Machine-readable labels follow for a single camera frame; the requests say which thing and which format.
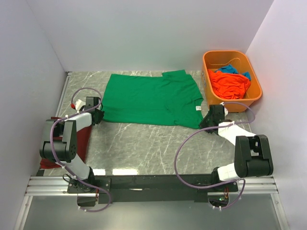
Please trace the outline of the green t shirt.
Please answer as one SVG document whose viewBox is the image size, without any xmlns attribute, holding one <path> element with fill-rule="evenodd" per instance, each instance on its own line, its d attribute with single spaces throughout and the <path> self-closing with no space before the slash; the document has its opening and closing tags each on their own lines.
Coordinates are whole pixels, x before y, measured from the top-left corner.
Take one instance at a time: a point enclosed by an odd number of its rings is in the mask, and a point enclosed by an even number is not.
<svg viewBox="0 0 307 230">
<path fill-rule="evenodd" d="M 160 77 L 111 74 L 102 110 L 106 122 L 197 129 L 203 120 L 202 102 L 195 80 L 184 70 Z"/>
</svg>

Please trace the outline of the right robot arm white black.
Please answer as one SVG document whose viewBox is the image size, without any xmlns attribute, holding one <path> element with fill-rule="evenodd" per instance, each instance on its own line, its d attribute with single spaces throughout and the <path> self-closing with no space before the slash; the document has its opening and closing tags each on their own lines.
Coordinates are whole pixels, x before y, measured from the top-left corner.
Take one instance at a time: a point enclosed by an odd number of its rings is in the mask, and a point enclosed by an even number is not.
<svg viewBox="0 0 307 230">
<path fill-rule="evenodd" d="M 246 131 L 235 121 L 226 119 L 226 107 L 223 103 L 210 105 L 199 127 L 202 131 L 225 139 L 235 150 L 234 162 L 215 168 L 211 175 L 211 184 L 205 186 L 206 189 L 222 191 L 227 184 L 236 180 L 273 174 L 268 137 Z"/>
</svg>

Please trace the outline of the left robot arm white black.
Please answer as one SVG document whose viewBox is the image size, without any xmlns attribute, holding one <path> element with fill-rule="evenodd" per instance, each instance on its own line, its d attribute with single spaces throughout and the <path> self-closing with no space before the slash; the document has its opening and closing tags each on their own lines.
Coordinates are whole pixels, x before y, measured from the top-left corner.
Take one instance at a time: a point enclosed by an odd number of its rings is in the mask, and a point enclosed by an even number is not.
<svg viewBox="0 0 307 230">
<path fill-rule="evenodd" d="M 90 110 L 89 112 L 59 123 L 56 123 L 56 119 L 46 120 L 39 150 L 42 159 L 64 167 L 79 178 L 79 187 L 86 193 L 95 189 L 96 181 L 91 167 L 87 166 L 77 153 L 77 134 L 84 128 L 101 122 L 104 112 L 98 109 L 100 105 L 99 97 L 87 97 L 84 107 Z"/>
</svg>

